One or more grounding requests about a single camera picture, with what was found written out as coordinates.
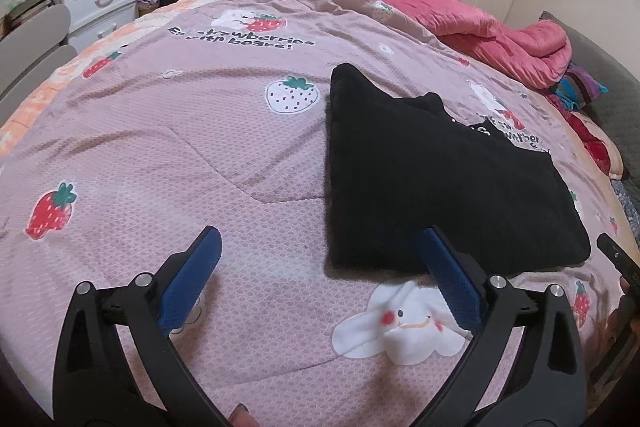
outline silver screw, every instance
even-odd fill
[[[556,297],[562,297],[564,295],[564,289],[562,289],[562,286],[559,284],[552,284],[550,290]]]
[[[89,290],[91,289],[91,283],[84,281],[79,283],[78,286],[76,286],[76,293],[78,295],[85,295],[87,293],[89,293]]]
[[[492,276],[491,279],[489,279],[489,282],[491,283],[491,286],[498,288],[498,290],[507,286],[507,281],[502,275]]]
[[[152,280],[153,276],[150,273],[141,273],[136,277],[136,286],[144,288],[145,286],[149,286]]]

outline blue gripper pad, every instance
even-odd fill
[[[162,294],[158,325],[164,335],[184,326],[221,255],[222,237],[210,227]]]
[[[435,229],[420,234],[420,258],[438,284],[458,325],[475,334],[482,325],[484,296]]]

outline pink blanket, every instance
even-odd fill
[[[571,60],[564,30],[540,21],[512,30],[479,8],[459,0],[382,0],[417,20],[447,46],[543,89],[555,84]]]

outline black blanket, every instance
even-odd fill
[[[437,225],[487,273],[586,261],[591,247],[548,153],[490,121],[454,121],[435,93],[394,99],[354,66],[331,79],[331,260],[425,272],[419,232]]]

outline white cloud print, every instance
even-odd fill
[[[456,324],[437,287],[395,279],[375,289],[367,311],[335,327],[332,344],[338,355],[348,359],[366,359],[386,351],[396,365],[414,365],[434,351],[453,357],[468,336]]]

